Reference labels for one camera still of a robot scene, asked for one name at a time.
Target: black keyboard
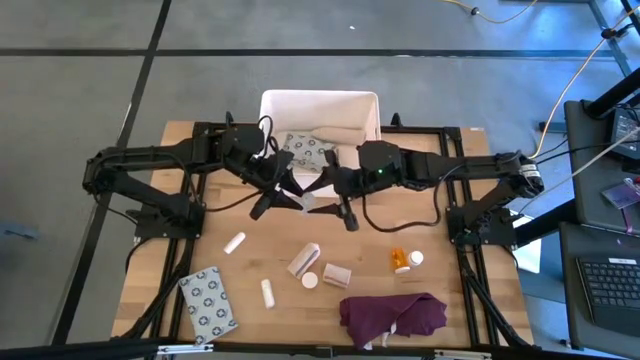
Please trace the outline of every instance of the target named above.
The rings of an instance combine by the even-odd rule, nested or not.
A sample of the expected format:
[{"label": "black keyboard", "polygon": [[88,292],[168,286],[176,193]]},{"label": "black keyboard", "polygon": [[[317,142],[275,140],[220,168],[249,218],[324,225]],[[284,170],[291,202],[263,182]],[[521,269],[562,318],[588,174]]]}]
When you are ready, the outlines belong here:
[{"label": "black keyboard", "polygon": [[598,257],[577,261],[593,322],[640,336],[640,259]]}]

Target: purple towel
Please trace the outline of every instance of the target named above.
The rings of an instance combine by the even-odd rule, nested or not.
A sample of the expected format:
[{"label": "purple towel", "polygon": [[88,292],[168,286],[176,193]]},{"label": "purple towel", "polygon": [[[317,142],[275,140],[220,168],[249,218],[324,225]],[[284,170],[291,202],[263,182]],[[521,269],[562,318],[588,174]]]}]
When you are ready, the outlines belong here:
[{"label": "purple towel", "polygon": [[447,305],[429,293],[394,296],[359,296],[340,301],[340,325],[358,349],[389,331],[396,323],[396,334],[431,335],[447,325]]}]

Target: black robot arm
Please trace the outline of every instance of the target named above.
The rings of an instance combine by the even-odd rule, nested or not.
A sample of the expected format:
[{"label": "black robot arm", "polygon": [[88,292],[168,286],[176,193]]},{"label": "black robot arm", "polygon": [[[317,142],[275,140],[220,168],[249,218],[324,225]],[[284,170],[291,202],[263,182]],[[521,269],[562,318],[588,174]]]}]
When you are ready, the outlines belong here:
[{"label": "black robot arm", "polygon": [[423,191],[445,179],[499,179],[498,185],[481,199],[447,210],[449,232],[456,234],[456,243],[505,242],[511,245],[509,242],[514,242],[515,236],[501,236],[495,240],[492,236],[492,232],[512,229],[515,218],[503,206],[516,197],[532,198],[544,190],[537,166],[519,152],[450,158],[402,149],[385,141],[368,141],[358,148],[358,154],[360,169],[353,170],[340,167],[335,153],[327,152],[328,166],[320,178],[305,189],[314,191],[333,185],[339,204],[310,212],[335,214],[345,221],[350,231],[358,229],[349,204],[353,199],[392,186]]},{"label": "black robot arm", "polygon": [[270,207],[301,210],[282,190],[276,190],[279,185],[302,195],[288,166],[293,154],[274,148],[268,156],[256,155],[265,144],[264,133],[257,126],[239,126],[171,146],[110,147],[87,161],[82,186],[94,197],[113,192],[141,202],[141,210],[127,211],[138,224],[138,237],[196,238],[202,230],[206,207],[193,188],[192,200],[189,195],[164,193],[128,173],[182,169],[192,175],[225,169],[262,194],[251,211],[252,218],[257,219]]}]

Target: white box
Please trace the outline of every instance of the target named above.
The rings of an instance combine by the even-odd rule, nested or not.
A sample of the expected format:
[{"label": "white box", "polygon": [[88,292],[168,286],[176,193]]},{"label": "white box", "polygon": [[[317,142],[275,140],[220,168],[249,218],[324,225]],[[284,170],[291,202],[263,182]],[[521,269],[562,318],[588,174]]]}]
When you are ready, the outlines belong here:
[{"label": "white box", "polygon": [[[365,131],[366,140],[380,140],[378,96],[368,91],[267,90],[262,94],[260,117],[273,118],[273,134],[311,131],[331,126]],[[265,122],[263,131],[269,131]],[[293,175],[303,189],[319,174],[294,167]],[[318,197],[337,197],[333,186],[313,192]]]}]

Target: wooden platform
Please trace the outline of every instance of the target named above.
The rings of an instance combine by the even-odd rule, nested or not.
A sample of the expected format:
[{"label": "wooden platform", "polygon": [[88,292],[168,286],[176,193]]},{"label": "wooden platform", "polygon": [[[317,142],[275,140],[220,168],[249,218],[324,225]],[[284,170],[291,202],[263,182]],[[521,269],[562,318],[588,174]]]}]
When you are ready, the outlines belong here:
[{"label": "wooden platform", "polygon": [[[192,127],[192,122],[169,122],[162,144],[174,144],[191,136]],[[466,155],[488,153],[482,129],[463,129],[462,134]],[[383,139],[405,148],[439,152],[438,138],[433,135],[383,134]],[[178,192],[181,179],[181,171],[156,171],[151,184],[166,192]],[[495,181],[472,181],[474,198],[481,197],[493,186]],[[220,171],[208,176],[204,200],[210,207],[219,207],[253,191],[253,188],[242,185],[234,176]],[[374,222],[390,227],[407,221],[433,219],[432,198],[433,189],[416,193],[393,188],[367,197],[367,209]],[[322,200],[319,204],[335,201]],[[436,227],[413,227],[398,233],[380,233],[366,223],[358,200],[354,201],[352,207],[358,217],[360,230],[350,233],[336,217],[305,216],[284,209],[268,210],[259,221],[253,221],[248,214],[254,202],[248,201],[228,211],[207,214],[204,232],[195,245],[191,272],[214,265],[220,268],[235,320],[239,324],[237,329],[216,341],[351,345],[351,338],[345,328],[339,325],[340,300],[349,296],[429,292],[448,305],[447,326],[428,337],[392,336],[389,346],[469,346],[458,264],[444,222]],[[439,202],[444,211],[447,206],[444,187],[440,189]],[[247,234],[247,239],[232,254],[225,254],[222,248],[240,231]],[[321,282],[315,289],[307,290],[286,271],[289,262],[308,242],[318,243],[321,248],[321,256],[310,271],[321,277],[327,262],[352,269],[348,289]],[[155,296],[167,243],[162,239],[149,241],[133,256],[113,325],[113,335],[127,331]],[[425,256],[423,264],[408,273],[395,275],[391,268],[392,247],[422,251]],[[485,246],[483,249],[495,303],[518,334],[533,343],[512,258],[502,248]],[[265,278],[271,280],[276,299],[276,306],[271,310],[265,309],[262,299],[260,281]],[[161,332],[165,335],[171,319],[173,297],[169,304]],[[488,342],[480,309],[476,299],[480,339]],[[194,340],[186,307],[183,309],[179,339]]]}]

